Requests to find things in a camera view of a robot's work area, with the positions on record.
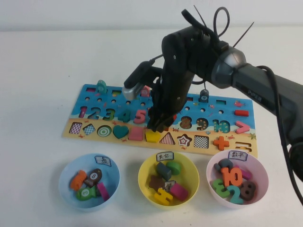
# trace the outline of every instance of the checkered square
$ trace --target checkered square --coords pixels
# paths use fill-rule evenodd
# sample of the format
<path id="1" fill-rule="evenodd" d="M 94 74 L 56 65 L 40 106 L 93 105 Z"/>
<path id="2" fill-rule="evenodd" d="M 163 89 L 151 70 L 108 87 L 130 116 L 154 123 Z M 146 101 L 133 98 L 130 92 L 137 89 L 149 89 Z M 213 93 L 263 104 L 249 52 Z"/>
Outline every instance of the checkered square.
<path id="1" fill-rule="evenodd" d="M 73 122 L 70 129 L 70 134 L 79 134 L 82 123 Z"/>
<path id="2" fill-rule="evenodd" d="M 205 148 L 208 149 L 209 138 L 207 136 L 195 136 L 194 137 L 194 147 L 195 148 Z"/>

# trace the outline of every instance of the star shape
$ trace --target star shape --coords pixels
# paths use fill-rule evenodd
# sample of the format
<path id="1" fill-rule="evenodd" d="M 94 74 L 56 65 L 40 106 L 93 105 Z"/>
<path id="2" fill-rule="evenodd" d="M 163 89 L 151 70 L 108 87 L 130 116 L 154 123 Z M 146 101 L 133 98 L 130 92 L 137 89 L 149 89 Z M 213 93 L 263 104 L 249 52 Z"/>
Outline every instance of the star shape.
<path id="1" fill-rule="evenodd" d="M 177 137 L 180 146 L 188 147 L 190 142 L 193 140 L 192 138 L 188 137 L 186 134 Z"/>

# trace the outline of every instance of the blue bowl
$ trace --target blue bowl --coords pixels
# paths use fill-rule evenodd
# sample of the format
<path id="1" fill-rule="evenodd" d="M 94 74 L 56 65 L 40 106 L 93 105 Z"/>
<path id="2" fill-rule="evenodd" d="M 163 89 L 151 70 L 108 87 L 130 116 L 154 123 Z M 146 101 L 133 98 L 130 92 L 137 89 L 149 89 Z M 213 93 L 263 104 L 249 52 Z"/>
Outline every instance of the blue bowl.
<path id="1" fill-rule="evenodd" d="M 88 175 L 94 169 L 101 169 L 102 178 L 99 183 L 103 183 L 110 198 L 104 201 L 101 196 L 91 198 L 87 201 L 80 201 L 76 197 L 76 192 L 70 188 L 71 180 L 79 170 L 83 170 Z M 69 163 L 62 171 L 59 179 L 59 193 L 63 200 L 70 206 L 82 211 L 96 211 L 110 203 L 115 195 L 120 183 L 119 168 L 116 163 L 102 154 L 89 154 L 81 156 Z"/>

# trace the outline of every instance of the pink bowl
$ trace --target pink bowl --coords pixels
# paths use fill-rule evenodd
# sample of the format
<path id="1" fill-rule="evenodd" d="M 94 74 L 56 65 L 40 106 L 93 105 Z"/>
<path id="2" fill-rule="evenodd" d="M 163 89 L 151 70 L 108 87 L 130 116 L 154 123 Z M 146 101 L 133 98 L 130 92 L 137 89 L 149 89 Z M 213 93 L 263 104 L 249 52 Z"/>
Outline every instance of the pink bowl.
<path id="1" fill-rule="evenodd" d="M 252 178 L 250 181 L 254 182 L 256 184 L 256 191 L 255 196 L 250 201 L 244 201 L 243 205 L 234 204 L 229 202 L 230 199 L 223 199 L 220 197 L 215 190 L 212 188 L 211 183 L 217 179 L 221 178 L 221 173 L 217 172 L 214 168 L 214 164 L 218 163 L 220 160 L 228 158 L 232 161 L 234 166 L 239 166 L 240 169 L 244 171 L 251 172 Z M 211 194 L 214 196 L 214 198 L 223 206 L 233 208 L 233 209 L 240 209 L 247 207 L 253 203 L 258 202 L 260 199 L 263 198 L 263 196 L 266 194 L 268 189 L 268 175 L 264 168 L 264 166 L 252 155 L 246 153 L 243 150 L 224 150 L 216 155 L 214 155 L 208 162 L 207 168 L 206 168 L 206 178 L 208 181 L 208 186 Z"/>

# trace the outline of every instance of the checkered diamond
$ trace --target checkered diamond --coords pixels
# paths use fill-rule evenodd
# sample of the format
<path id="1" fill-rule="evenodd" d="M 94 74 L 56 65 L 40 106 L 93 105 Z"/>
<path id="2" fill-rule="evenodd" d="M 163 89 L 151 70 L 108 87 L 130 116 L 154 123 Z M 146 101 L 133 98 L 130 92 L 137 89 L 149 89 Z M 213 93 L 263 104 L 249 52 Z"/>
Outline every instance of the checkered diamond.
<path id="1" fill-rule="evenodd" d="M 94 132 L 96 129 L 92 124 L 89 124 L 88 126 L 86 126 L 85 128 L 83 128 L 83 131 L 85 133 L 85 135 L 90 135 L 92 132 Z"/>

